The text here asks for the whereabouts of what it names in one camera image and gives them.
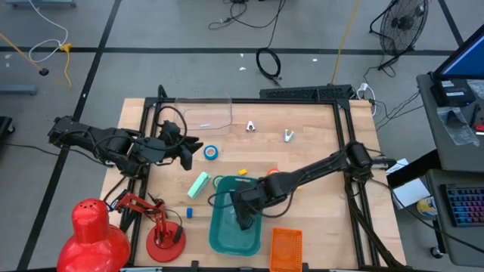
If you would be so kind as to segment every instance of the teal plastic bin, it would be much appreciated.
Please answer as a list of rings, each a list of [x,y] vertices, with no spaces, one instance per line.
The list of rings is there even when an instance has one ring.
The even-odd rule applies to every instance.
[[[246,185],[256,184],[255,178],[242,178],[240,176],[226,176],[217,186],[217,193],[228,192]],[[215,207],[232,204],[230,193],[219,194],[215,197]],[[237,256],[252,256],[260,250],[260,237],[262,232],[262,216],[254,215],[254,223],[248,230],[241,230],[235,217],[233,206],[227,208],[213,208],[212,222],[210,223],[209,243],[218,253]]]

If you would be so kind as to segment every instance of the green sponge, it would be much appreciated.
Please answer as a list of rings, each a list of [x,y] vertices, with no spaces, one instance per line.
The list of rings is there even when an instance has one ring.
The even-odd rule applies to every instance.
[[[188,196],[195,199],[209,181],[210,176],[206,172],[201,172],[194,184],[191,185],[190,190],[188,190]]]

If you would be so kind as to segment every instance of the white clip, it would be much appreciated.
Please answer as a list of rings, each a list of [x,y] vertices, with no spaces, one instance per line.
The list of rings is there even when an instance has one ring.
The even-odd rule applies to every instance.
[[[247,128],[246,128],[247,131],[255,131],[256,130],[256,126],[252,123],[252,121],[249,121],[247,123]]]
[[[288,130],[287,129],[284,129],[284,141],[286,143],[289,143],[289,141],[291,141],[291,139],[294,136],[294,131],[291,131],[289,135],[287,135],[287,132],[288,132]]]

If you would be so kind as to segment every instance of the gray floor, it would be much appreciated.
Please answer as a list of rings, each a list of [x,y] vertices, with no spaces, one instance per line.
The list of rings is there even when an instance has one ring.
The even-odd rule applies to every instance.
[[[480,16],[484,8],[482,1],[446,2],[464,39],[484,23]],[[354,3],[350,0],[287,0],[272,46],[337,48]],[[275,0],[251,1],[244,20],[263,24],[273,15],[277,4]],[[380,48],[378,39],[368,34],[368,27],[387,4],[387,0],[361,2],[345,48]],[[68,28],[70,41],[75,47],[96,47],[112,5],[113,0],[84,0],[79,1],[76,9],[43,8],[41,12]],[[271,33],[269,28],[249,29],[236,23],[213,32],[206,28],[212,21],[224,20],[227,13],[228,5],[222,4],[221,0],[123,0],[107,47],[258,48],[267,44]],[[14,10],[2,3],[0,25],[7,26],[7,23],[9,27],[2,27],[1,31],[17,45],[33,46],[44,39],[60,39],[63,35],[29,8]],[[416,49],[454,50],[457,47],[438,1],[431,1],[427,25]],[[47,144],[47,132],[56,116],[73,113],[93,57],[94,54],[90,53],[72,54],[70,76],[73,89],[69,90],[49,78],[38,76],[20,55],[0,53],[0,82],[39,87],[39,93],[34,97],[0,96],[0,115],[12,116],[17,126],[10,142],[58,152]],[[327,84],[336,60],[332,54],[281,54],[279,57],[283,64],[281,84],[284,87]],[[273,88],[273,85],[260,75],[254,58],[253,54],[243,57],[239,54],[103,54],[81,121],[98,127],[115,126],[126,97],[154,96],[159,84],[165,86],[171,97],[218,97],[223,94],[258,97],[260,88]],[[417,74],[434,70],[444,59],[401,57],[394,65],[395,78],[371,71],[368,81],[377,99],[393,108],[417,91]],[[55,54],[42,65],[64,82],[65,61],[64,54]],[[337,83],[351,83],[357,88],[366,69],[379,61],[380,56],[342,56]],[[408,108],[418,105],[421,105],[419,99]],[[382,117],[378,114],[375,121]],[[411,137],[403,136],[402,129]],[[405,157],[410,161],[434,148],[423,109],[391,121],[379,131],[378,138],[387,155]],[[6,147],[0,156],[0,205],[6,208],[0,211],[0,240],[3,242],[0,270],[14,270],[56,158],[18,147]],[[103,167],[70,153],[29,268],[55,266],[61,246],[72,233],[72,207],[81,199],[98,197],[104,173]],[[433,232],[403,211],[397,212],[397,219],[409,265],[427,270],[484,271],[455,267],[447,257],[434,259],[428,253],[428,248],[436,244]]]

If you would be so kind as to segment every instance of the orange basket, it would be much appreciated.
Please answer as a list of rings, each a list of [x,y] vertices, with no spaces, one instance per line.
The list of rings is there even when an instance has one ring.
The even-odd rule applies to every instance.
[[[271,272],[300,272],[303,269],[303,232],[272,228]]]

